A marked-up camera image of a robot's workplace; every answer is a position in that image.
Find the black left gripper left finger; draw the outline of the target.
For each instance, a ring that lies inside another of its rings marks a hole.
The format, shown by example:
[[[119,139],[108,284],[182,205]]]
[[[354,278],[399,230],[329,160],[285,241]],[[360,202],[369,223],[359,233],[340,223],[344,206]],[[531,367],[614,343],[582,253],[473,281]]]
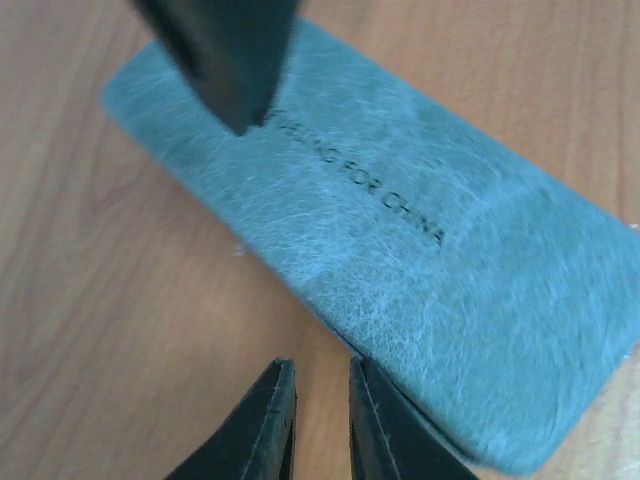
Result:
[[[215,433],[167,478],[291,479],[297,406],[295,379],[293,361],[274,359]]]

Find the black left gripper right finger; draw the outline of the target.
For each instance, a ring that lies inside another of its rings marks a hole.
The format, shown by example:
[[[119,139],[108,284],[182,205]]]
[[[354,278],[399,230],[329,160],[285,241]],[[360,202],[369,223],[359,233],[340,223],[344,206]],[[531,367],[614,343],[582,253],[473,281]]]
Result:
[[[354,479],[476,480],[410,412],[369,359],[350,361],[349,420]]]

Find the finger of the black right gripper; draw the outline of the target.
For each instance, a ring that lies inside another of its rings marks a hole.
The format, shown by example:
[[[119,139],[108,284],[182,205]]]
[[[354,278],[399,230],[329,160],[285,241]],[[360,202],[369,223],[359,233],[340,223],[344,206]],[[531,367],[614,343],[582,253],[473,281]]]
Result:
[[[264,124],[298,0],[134,0],[202,103],[234,134]]]

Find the teal glasses case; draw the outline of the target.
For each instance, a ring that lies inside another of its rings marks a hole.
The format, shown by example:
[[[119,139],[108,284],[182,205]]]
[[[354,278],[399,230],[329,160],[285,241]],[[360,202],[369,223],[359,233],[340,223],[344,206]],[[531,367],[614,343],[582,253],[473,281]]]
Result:
[[[244,136],[157,43],[103,98],[473,462],[539,470],[638,342],[636,233],[307,20]]]

